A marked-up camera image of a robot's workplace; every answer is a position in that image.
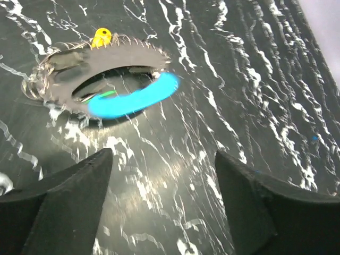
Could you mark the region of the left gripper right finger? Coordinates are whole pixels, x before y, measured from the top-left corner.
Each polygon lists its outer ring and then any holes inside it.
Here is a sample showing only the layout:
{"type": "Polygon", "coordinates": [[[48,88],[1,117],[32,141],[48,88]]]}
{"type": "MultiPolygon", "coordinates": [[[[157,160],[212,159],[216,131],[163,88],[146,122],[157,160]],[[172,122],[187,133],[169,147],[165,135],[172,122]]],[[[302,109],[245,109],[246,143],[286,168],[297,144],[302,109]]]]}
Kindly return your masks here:
{"type": "Polygon", "coordinates": [[[292,186],[217,151],[236,254],[339,254],[339,197],[292,186]]]}

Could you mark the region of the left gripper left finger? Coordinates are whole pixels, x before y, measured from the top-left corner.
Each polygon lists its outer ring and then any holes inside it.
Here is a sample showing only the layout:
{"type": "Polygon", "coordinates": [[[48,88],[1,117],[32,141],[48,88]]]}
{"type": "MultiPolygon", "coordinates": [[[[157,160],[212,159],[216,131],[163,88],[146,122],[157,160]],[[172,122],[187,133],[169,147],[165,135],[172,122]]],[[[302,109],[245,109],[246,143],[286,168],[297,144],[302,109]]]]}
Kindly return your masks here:
{"type": "Polygon", "coordinates": [[[1,254],[92,254],[113,165],[110,148],[1,196],[1,254]]]}

